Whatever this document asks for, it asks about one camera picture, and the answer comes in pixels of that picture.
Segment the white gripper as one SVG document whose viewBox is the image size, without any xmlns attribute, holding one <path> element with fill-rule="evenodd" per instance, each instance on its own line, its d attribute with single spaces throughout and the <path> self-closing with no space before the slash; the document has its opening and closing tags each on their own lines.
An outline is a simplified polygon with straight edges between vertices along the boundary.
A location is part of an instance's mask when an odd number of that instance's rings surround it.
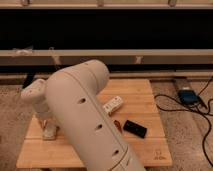
<svg viewBox="0 0 213 171">
<path fill-rule="evenodd" d="M 56 130 L 60 130 L 59 123 L 58 121 L 54 120 L 53 114 L 49 108 L 36 107 L 35 111 L 36 118 L 38 119 L 38 123 L 42 130 L 45 130 L 47 121 L 51 122 L 52 125 L 56 128 Z"/>
</svg>

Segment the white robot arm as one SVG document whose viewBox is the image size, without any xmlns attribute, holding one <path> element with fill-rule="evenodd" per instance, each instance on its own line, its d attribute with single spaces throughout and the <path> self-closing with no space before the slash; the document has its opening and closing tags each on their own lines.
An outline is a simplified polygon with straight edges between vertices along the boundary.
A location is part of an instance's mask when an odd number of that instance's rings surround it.
<svg viewBox="0 0 213 171">
<path fill-rule="evenodd" d="M 60 69 L 21 92 L 41 115 L 52 115 L 88 171 L 146 171 L 97 99 L 109 80 L 99 60 Z"/>
</svg>

